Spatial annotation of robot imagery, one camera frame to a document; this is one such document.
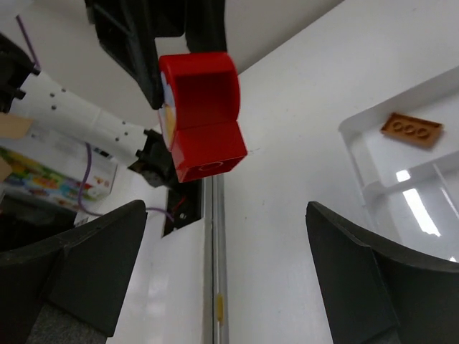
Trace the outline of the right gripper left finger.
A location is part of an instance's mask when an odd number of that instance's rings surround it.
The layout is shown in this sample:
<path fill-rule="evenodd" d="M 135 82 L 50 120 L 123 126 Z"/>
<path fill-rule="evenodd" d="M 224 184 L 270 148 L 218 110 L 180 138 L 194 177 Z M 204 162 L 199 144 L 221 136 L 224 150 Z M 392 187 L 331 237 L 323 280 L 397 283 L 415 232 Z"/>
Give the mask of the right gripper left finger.
<path fill-rule="evenodd" d="M 2 343 L 105 343 L 114 335 L 146 227 L 131 201 L 1 253 Z"/>

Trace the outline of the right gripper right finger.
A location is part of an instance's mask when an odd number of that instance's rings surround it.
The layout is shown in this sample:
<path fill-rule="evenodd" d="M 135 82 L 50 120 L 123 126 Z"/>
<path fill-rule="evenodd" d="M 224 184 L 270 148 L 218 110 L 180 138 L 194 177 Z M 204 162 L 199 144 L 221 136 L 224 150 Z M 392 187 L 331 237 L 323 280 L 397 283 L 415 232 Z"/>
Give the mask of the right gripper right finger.
<path fill-rule="evenodd" d="M 458 263 L 311 201 L 306 227 L 334 343 L 457 343 Z"/>

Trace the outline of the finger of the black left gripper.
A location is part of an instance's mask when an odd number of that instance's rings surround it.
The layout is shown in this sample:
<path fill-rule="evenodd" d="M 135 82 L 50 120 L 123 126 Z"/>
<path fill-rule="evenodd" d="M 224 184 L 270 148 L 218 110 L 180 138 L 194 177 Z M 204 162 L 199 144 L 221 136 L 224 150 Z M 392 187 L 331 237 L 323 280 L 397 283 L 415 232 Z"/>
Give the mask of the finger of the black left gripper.
<path fill-rule="evenodd" d="M 164 91 L 156 38 L 184 34 L 185 1 L 92 0 L 85 2 L 103 50 L 138 84 L 149 105 L 158 110 Z"/>

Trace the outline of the red arched lego block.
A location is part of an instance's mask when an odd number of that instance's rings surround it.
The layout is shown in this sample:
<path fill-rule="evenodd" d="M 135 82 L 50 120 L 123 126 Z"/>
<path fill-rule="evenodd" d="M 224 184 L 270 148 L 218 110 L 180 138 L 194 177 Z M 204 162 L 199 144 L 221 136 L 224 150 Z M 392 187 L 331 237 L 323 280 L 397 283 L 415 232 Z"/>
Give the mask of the red arched lego block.
<path fill-rule="evenodd" d="M 232 58 L 226 52 L 165 55 L 158 66 L 164 91 L 158 116 L 179 182 L 231 171 L 247 155 Z"/>

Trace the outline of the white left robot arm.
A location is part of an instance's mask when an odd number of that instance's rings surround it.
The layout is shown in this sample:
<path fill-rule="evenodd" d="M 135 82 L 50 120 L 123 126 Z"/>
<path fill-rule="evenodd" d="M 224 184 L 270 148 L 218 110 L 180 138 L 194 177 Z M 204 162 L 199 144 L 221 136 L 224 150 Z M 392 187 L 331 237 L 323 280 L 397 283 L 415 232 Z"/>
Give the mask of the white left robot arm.
<path fill-rule="evenodd" d="M 140 87 L 149 105 L 164 104 L 155 39 L 184 33 L 185 1 L 86 1 L 103 50 Z M 179 184 L 160 133 L 126 122 L 66 90 L 7 36 L 1 36 L 1 111 L 48 124 L 99 148 L 142 175 L 153 187 Z"/>

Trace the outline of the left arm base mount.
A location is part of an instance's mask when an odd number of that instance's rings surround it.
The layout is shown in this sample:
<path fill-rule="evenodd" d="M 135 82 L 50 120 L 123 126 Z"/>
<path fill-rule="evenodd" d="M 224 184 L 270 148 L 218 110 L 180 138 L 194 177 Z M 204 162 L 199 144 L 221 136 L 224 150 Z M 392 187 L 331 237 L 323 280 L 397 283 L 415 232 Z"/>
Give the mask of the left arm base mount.
<path fill-rule="evenodd" d="M 167 236 L 202 218 L 202 181 L 182 183 L 177 191 L 169 189 L 166 210 L 173 220 L 166 218 L 162 236 Z"/>

